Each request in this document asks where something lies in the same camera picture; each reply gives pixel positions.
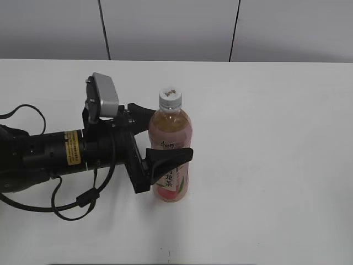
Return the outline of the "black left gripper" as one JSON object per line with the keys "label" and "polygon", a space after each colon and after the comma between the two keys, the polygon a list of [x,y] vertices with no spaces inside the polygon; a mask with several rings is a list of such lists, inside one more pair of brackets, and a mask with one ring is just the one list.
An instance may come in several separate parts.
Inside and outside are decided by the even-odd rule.
{"label": "black left gripper", "polygon": [[136,194],[147,192],[151,186],[173,169],[192,160],[192,148],[155,150],[146,149],[146,162],[141,158],[135,135],[147,131],[156,111],[129,103],[120,105],[117,116],[99,119],[96,124],[88,121],[88,111],[82,111],[82,155],[89,169],[109,167],[101,192],[110,182],[115,166],[124,165]]}

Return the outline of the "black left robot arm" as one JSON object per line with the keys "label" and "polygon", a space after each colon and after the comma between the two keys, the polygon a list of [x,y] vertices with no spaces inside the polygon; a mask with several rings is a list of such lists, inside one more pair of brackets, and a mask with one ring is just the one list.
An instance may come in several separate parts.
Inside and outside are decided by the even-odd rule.
{"label": "black left robot arm", "polygon": [[28,135],[25,131],[1,126],[1,192],[18,192],[51,177],[95,168],[124,165],[135,193],[150,190],[163,175],[192,160],[189,147],[147,149],[142,158],[135,135],[148,129],[154,110],[130,103],[120,105],[116,117],[88,121],[73,131]]}

